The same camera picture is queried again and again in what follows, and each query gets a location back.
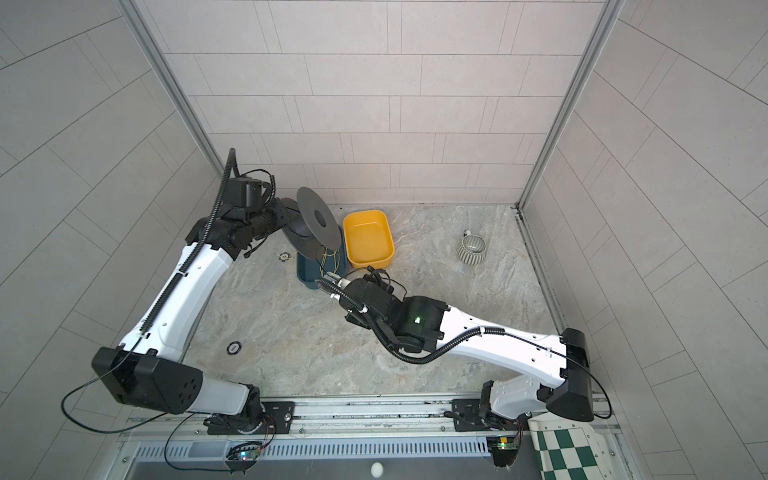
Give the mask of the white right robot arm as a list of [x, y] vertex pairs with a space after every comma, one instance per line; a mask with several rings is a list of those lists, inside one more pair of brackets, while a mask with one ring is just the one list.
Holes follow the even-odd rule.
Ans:
[[429, 297], [397, 298], [375, 270], [353, 280], [327, 273], [315, 282], [338, 300], [348, 322], [372, 331], [402, 362], [427, 365], [456, 354], [516, 372], [509, 381], [488, 381], [483, 386], [478, 415], [491, 428], [540, 409], [578, 422], [599, 417], [593, 390], [600, 383], [590, 370], [586, 336], [580, 330], [526, 332]]

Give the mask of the grey perforated cable spool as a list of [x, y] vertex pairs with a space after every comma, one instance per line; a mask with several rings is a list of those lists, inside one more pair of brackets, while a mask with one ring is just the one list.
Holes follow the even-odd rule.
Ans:
[[300, 187], [295, 199], [282, 198], [281, 201], [289, 215], [282, 231], [302, 256], [319, 261], [328, 250], [340, 249], [340, 227], [328, 205], [314, 190]]

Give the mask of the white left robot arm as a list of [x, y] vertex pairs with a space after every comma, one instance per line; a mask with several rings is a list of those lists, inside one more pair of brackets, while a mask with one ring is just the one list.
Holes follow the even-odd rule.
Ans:
[[222, 469], [229, 474], [257, 463], [276, 437], [276, 422], [258, 387], [209, 378], [182, 358], [226, 270], [287, 223], [275, 178], [261, 181], [240, 172], [236, 151], [229, 150], [212, 211], [190, 231], [160, 293], [118, 345], [100, 348], [91, 362], [96, 382], [120, 404], [153, 410], [159, 418], [203, 414], [211, 434], [250, 435], [225, 454]]

